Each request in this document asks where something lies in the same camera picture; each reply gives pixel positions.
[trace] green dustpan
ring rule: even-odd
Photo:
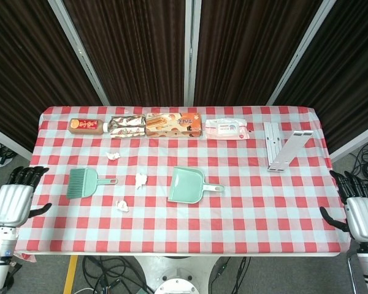
[[[67,198],[83,198],[92,196],[97,185],[114,185],[117,179],[99,179],[93,168],[73,168],[69,172]]]
[[[174,167],[168,201],[196,203],[205,190],[223,192],[224,186],[206,184],[203,172],[196,168]]]

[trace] red and white checkered tablecloth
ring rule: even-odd
[[[244,118],[251,139],[110,139],[109,134],[73,135],[71,118],[110,120],[113,115],[200,112],[206,119]],[[293,130],[313,130],[305,148],[281,173],[267,171],[263,122],[279,123],[286,140]],[[105,153],[119,152],[109,161]],[[305,107],[51,107],[40,118],[31,165],[49,167],[33,207],[52,208],[19,231],[18,252],[144,252],[252,254],[345,252],[350,237],[322,220],[319,206],[345,218],[329,175],[331,161],[320,122]],[[193,205],[167,201],[174,166],[197,167],[225,192],[205,192]],[[66,198],[69,171],[95,168],[116,186],[99,186],[92,197]],[[148,176],[135,188],[136,173]],[[125,200],[129,212],[115,202]]]

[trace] white stand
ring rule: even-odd
[[[267,158],[270,172],[283,172],[312,136],[312,130],[295,130],[282,147],[280,130],[276,122],[264,122]]]

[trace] snack package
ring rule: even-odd
[[[246,140],[250,138],[247,121],[240,118],[207,119],[205,134],[207,139]]]
[[[100,119],[72,118],[68,130],[73,134],[102,135],[108,132],[107,125]]]
[[[145,116],[114,116],[107,125],[111,138],[128,138],[145,135]]]
[[[147,113],[149,137],[199,137],[202,132],[200,113]]]

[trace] dark brown curtain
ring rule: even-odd
[[[0,0],[0,131],[32,151],[46,108],[100,104],[48,1]]]
[[[114,105],[183,105],[185,0],[65,0]]]
[[[368,1],[337,1],[276,105],[313,107],[330,152],[368,129]]]
[[[265,105],[321,0],[203,0],[195,105]]]

